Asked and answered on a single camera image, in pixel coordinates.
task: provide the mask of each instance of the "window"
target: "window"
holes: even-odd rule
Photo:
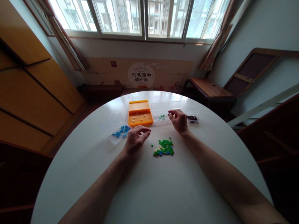
[[[214,39],[228,3],[229,0],[194,0],[187,38]]]
[[[50,30],[35,0],[33,10]],[[70,36],[211,43],[229,0],[49,0]]]
[[[72,15],[73,21],[75,23],[80,23],[78,18],[78,13],[76,12],[76,10],[70,10],[70,13]]]
[[[94,23],[93,16],[92,16],[91,12],[89,10],[85,10],[85,14],[86,14],[86,17],[88,19],[88,22],[89,23]]]

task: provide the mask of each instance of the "white round table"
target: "white round table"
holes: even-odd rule
[[[144,91],[128,94],[101,106],[83,120],[54,157],[40,187],[31,223],[58,223],[71,206],[105,171],[123,149],[114,145],[98,125],[121,112],[127,122],[129,101],[149,104],[185,100],[201,106],[199,125],[192,133],[242,172],[272,203],[263,176],[252,155],[225,121],[200,103],[175,93]],[[139,160],[116,191],[105,223],[242,223],[215,190],[174,130],[171,121],[153,123]],[[158,139],[172,138],[174,156],[153,157]]]

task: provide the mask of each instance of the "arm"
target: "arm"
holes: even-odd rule
[[[144,141],[149,137],[150,131],[149,128],[137,126],[129,132],[124,149],[59,223],[102,223],[104,221],[130,158],[140,150]]]
[[[174,128],[217,191],[244,223],[288,223],[263,194],[233,165],[197,139],[181,110],[168,111]]]

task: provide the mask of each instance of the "hand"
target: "hand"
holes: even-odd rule
[[[176,131],[180,135],[188,132],[187,115],[186,114],[184,114],[180,109],[169,110],[168,113],[170,113],[170,114],[168,114],[168,116],[174,126],[174,129],[176,129]]]
[[[149,137],[151,131],[151,129],[144,126],[136,126],[129,132],[123,151],[130,156],[139,151],[144,141]]]

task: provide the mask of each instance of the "curtain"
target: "curtain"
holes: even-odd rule
[[[199,66],[199,70],[204,71],[210,71],[212,70],[215,57],[217,55],[217,52],[219,48],[222,45],[225,33],[235,15],[235,9],[239,3],[239,0],[230,0],[227,10],[224,14],[223,21],[219,30],[219,33],[217,34],[215,40],[211,44],[211,47],[209,48],[208,52],[206,53],[205,57],[201,61],[201,64]]]
[[[35,0],[35,2],[39,5],[40,9],[45,14],[46,19],[48,20],[55,37],[59,41],[62,49],[66,53],[74,69],[76,71],[86,71],[88,69],[87,63],[83,59],[82,55],[79,53],[76,46],[72,43],[65,30],[62,28],[62,25],[60,24],[58,19],[55,17],[55,13],[49,1]]]

